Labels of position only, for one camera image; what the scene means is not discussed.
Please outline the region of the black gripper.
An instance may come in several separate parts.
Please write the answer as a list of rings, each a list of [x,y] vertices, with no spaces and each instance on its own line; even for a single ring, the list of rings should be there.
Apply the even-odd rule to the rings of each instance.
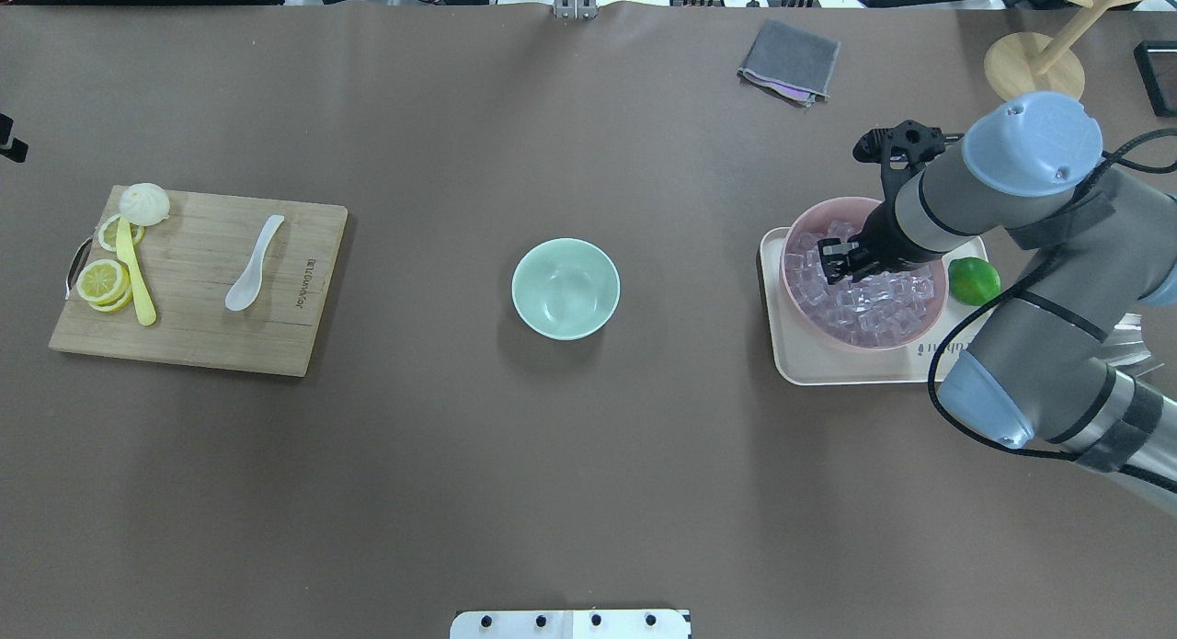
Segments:
[[[867,217],[862,232],[849,242],[839,238],[823,238],[818,242],[822,261],[827,262],[827,285],[855,282],[855,277],[920,267],[920,246],[909,240],[900,228],[895,200],[884,200]]]

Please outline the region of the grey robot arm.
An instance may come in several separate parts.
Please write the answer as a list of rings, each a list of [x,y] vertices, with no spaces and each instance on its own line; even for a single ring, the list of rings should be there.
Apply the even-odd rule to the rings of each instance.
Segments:
[[[1129,160],[1165,137],[1105,152],[1100,124],[1055,91],[1000,104],[955,141],[912,120],[869,131],[853,157],[880,165],[886,197],[819,252],[827,282],[859,281],[1005,229],[1033,259],[975,311],[984,325],[944,380],[927,380],[933,407],[1000,453],[1075,462],[1173,514],[1173,399],[1100,357],[1137,305],[1173,305],[1173,194]]]

